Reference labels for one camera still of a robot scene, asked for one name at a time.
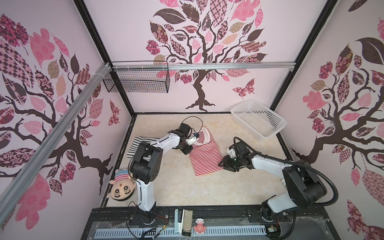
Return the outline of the red white striped tank top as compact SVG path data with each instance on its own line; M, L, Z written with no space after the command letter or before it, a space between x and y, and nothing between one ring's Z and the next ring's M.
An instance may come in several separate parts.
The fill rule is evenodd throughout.
M199 138L192 144L192 151L189 153L195 176L203 176L223 170L219 167L223 156L212 133L206 127L199 131Z

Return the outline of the black white striped tank top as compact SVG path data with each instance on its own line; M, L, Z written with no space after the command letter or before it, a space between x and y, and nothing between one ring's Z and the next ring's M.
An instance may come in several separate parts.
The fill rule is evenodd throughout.
M132 159L134 157L134 155L135 155L135 153L139 147L139 144L141 142L151 143L151 142L156 142L159 139L160 138L135 136L130 148L127 151L127 157L129 159Z

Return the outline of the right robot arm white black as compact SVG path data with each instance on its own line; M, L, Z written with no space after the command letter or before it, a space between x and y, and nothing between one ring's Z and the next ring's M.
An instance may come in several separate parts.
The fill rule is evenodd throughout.
M320 177L310 170L310 165L264 155L241 141L231 145L227 153L218 164L224 170L234 173L242 168L261 170L283 180L286 191L262 203L260 214L267 222L274 221L277 214L286 210L306 209L327 194L325 185Z

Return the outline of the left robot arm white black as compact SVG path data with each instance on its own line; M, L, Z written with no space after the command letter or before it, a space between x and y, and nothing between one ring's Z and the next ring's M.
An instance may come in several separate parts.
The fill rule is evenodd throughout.
M144 223L150 224L156 217L153 181L160 172L163 155L172 149L188 155L199 136L190 126L181 124L178 129L169 131L163 138L139 144L129 164L129 173L137 182L138 214Z

